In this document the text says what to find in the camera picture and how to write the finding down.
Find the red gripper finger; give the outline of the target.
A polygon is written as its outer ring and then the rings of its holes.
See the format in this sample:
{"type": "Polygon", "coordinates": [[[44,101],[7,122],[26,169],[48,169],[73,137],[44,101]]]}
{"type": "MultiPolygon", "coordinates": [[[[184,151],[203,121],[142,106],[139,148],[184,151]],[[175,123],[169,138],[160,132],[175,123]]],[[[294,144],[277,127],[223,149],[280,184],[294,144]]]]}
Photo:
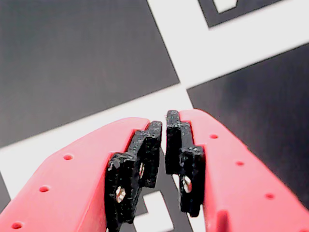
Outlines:
{"type": "Polygon", "coordinates": [[[50,155],[0,215],[3,232],[117,232],[156,184],[162,123],[130,117],[50,155]]]}
{"type": "Polygon", "coordinates": [[[198,109],[166,120],[166,173],[179,177],[180,210],[203,211],[206,231],[308,231],[308,209],[227,127],[198,109]]]}

